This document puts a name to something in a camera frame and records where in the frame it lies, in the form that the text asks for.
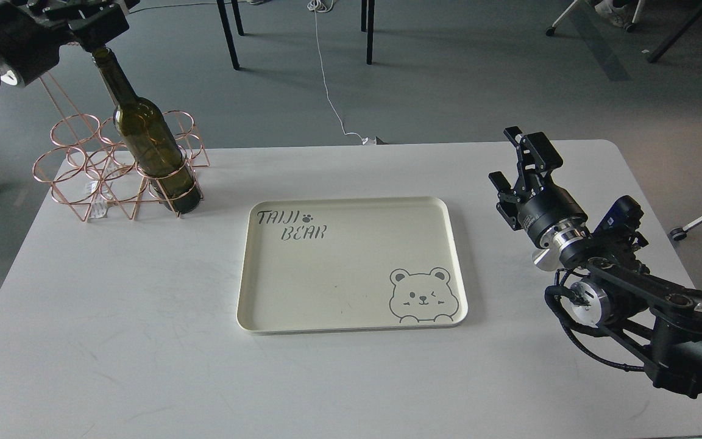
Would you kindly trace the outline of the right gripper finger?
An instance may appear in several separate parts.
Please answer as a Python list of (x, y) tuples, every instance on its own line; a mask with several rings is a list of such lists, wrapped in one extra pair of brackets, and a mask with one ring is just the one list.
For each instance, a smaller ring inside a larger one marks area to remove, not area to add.
[(519, 172), (515, 185), (511, 185), (501, 171), (490, 173), (489, 178), (497, 191), (499, 214), (513, 230), (528, 230), (523, 208), (530, 201), (531, 187), (525, 172)]
[(554, 186), (552, 171), (563, 166), (562, 156), (543, 132), (523, 134), (519, 127), (503, 131), (516, 149), (518, 178), (513, 187), (517, 196), (534, 196)]

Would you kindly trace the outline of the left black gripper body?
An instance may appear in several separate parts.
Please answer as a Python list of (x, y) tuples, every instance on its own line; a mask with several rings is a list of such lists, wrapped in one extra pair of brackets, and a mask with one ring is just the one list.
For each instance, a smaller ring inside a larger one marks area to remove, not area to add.
[(129, 30), (127, 16), (139, 1), (47, 1), (41, 17), (59, 41), (87, 52), (108, 44)]

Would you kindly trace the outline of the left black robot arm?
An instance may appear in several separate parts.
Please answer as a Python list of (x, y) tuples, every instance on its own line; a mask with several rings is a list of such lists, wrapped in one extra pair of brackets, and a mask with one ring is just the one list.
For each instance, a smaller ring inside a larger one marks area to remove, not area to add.
[(53, 69), (60, 48), (93, 52), (128, 30), (137, 1), (0, 1), (0, 86), (24, 87)]

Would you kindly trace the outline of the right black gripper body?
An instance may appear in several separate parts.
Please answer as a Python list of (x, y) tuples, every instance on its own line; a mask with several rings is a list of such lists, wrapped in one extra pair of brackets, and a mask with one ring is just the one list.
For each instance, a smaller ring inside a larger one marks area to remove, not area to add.
[(547, 185), (541, 191), (531, 191), (516, 204), (513, 230), (524, 230), (538, 248), (545, 248), (544, 236), (564, 220), (582, 225), (587, 214), (576, 200), (562, 187)]

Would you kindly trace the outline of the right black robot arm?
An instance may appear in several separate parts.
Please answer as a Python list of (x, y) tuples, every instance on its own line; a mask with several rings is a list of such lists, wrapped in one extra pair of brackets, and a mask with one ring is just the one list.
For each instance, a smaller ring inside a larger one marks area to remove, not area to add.
[(552, 172), (562, 157), (543, 133), (508, 127), (518, 178), (490, 173), (497, 210), (536, 247), (534, 264), (555, 273), (544, 300), (568, 339), (592, 359), (642, 372), (654, 387), (702, 393), (702, 291), (655, 277), (638, 261), (647, 246), (643, 211), (630, 196), (610, 207), (593, 232), (587, 214)]

